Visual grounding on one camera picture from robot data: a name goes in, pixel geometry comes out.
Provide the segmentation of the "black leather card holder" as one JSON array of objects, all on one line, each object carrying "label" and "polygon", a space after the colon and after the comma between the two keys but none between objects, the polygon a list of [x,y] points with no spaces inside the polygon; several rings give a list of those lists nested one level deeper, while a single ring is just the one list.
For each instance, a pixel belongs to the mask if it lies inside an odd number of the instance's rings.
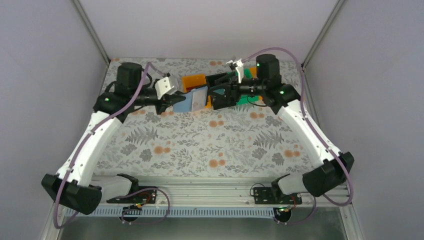
[{"label": "black leather card holder", "polygon": [[190,92],[178,94],[176,96],[184,97],[184,99],[172,106],[175,113],[195,112],[204,109],[207,105],[208,87],[203,86],[195,88]]}]

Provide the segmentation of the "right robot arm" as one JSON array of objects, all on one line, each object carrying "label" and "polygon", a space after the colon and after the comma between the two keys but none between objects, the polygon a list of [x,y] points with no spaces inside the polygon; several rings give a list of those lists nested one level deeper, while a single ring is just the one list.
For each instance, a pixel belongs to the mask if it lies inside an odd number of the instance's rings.
[{"label": "right robot arm", "polygon": [[215,110],[232,107],[242,96],[260,96],[274,114],[280,117],[297,136],[312,161],[313,170],[302,174],[286,174],[271,183],[271,198],[284,203],[291,194],[309,193],[324,197],[337,206],[352,202],[353,187],[348,188],[349,198],[336,202],[327,196],[335,187],[351,181],[349,172],[354,163],[350,152],[342,152],[318,127],[306,111],[304,94],[282,81],[280,62],[273,54],[260,54],[255,58],[256,77],[244,74],[244,62],[229,61],[231,71],[206,76],[208,95]]}]

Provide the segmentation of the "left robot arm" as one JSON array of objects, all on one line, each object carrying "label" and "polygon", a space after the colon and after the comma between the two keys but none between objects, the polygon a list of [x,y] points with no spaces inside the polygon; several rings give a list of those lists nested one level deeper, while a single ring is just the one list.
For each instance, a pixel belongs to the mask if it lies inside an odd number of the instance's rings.
[{"label": "left robot arm", "polygon": [[54,200],[78,213],[89,215],[100,203],[121,197],[131,203],[139,197],[138,180],[124,173],[93,180],[95,167],[107,144],[128,115],[138,107],[153,106],[158,115],[182,102],[176,77],[161,73],[153,80],[154,69],[134,62],[117,68],[116,80],[97,98],[89,123],[77,146],[55,174],[46,174],[41,185]]}]

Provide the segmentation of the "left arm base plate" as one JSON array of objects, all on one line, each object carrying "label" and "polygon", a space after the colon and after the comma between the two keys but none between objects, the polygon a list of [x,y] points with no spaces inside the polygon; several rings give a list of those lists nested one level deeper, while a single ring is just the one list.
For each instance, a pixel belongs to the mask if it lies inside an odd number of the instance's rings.
[{"label": "left arm base plate", "polygon": [[154,187],[147,187],[142,186],[142,189],[148,188],[148,190],[145,190],[141,193],[138,193],[136,195],[133,195],[131,197],[126,198],[112,198],[106,201],[108,204],[154,204],[156,202],[156,196],[158,191],[154,189]]}]

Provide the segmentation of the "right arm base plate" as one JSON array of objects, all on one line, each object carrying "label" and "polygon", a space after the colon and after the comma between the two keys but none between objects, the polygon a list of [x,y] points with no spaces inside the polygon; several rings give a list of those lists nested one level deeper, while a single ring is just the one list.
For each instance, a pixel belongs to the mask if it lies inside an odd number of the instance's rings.
[{"label": "right arm base plate", "polygon": [[256,205],[301,205],[303,203],[300,193],[286,195],[272,187],[254,187],[252,195]]}]

